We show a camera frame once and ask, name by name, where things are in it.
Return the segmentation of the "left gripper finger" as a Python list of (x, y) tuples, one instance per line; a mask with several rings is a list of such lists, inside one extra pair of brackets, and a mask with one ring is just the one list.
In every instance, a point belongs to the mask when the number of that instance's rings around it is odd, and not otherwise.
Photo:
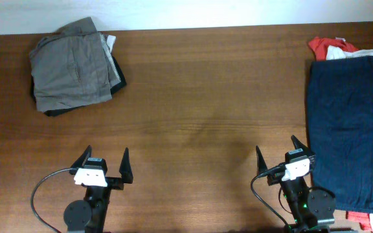
[(77, 158), (72, 163), (71, 168), (74, 168), (74, 169), (82, 168), (84, 166), (86, 160), (91, 157), (91, 153), (92, 153), (92, 147), (90, 145), (88, 145), (88, 147), (86, 147), (86, 149), (81, 154), (81, 156), (79, 156), (79, 158)]
[(125, 148), (124, 150), (124, 154), (119, 168), (119, 173), (121, 174), (121, 179), (123, 183), (133, 183), (133, 172), (131, 170), (130, 154), (128, 148)]

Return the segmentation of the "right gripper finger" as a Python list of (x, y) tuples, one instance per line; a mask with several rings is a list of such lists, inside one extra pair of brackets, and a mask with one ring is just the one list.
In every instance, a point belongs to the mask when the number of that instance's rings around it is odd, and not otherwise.
[(267, 171), (267, 165), (262, 155), (262, 152), (258, 146), (256, 146), (256, 156), (257, 156), (257, 176), (265, 177)]
[(296, 153), (303, 153), (305, 155), (310, 154), (310, 149), (304, 145), (295, 135), (291, 136), (291, 141), (295, 147)]

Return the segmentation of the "navy blue shorts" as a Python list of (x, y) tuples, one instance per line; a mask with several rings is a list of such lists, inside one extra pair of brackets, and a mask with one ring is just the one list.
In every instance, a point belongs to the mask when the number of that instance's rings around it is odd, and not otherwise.
[(313, 62), (306, 94), (314, 184), (373, 214), (373, 57)]

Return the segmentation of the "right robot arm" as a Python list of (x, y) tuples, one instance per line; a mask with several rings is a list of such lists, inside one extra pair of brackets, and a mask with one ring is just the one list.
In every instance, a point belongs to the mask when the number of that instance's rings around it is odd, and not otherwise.
[[(272, 168), (267, 167), (260, 148), (256, 147), (257, 174), (251, 180), (251, 191), (284, 223), (284, 232), (329, 232), (330, 225), (335, 223), (335, 194), (320, 186), (307, 185), (304, 177), (313, 171), (316, 154), (296, 136), (291, 136), (291, 141), (295, 149), (285, 154), (284, 162)], [(264, 177), (269, 186), (280, 185), (279, 193), (286, 199), (294, 224), (288, 223), (257, 194), (254, 183)]]

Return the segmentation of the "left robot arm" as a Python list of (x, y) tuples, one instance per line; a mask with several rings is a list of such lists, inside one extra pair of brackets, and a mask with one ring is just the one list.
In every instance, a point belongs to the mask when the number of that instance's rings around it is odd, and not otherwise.
[(92, 156), (88, 146), (71, 165), (69, 172), (74, 183), (85, 188), (81, 200), (70, 203), (64, 210), (63, 220), (68, 232), (102, 232), (107, 215), (109, 199), (113, 190), (121, 191), (125, 184), (133, 182), (129, 149), (124, 150), (119, 167), (119, 177), (108, 177), (105, 159)]

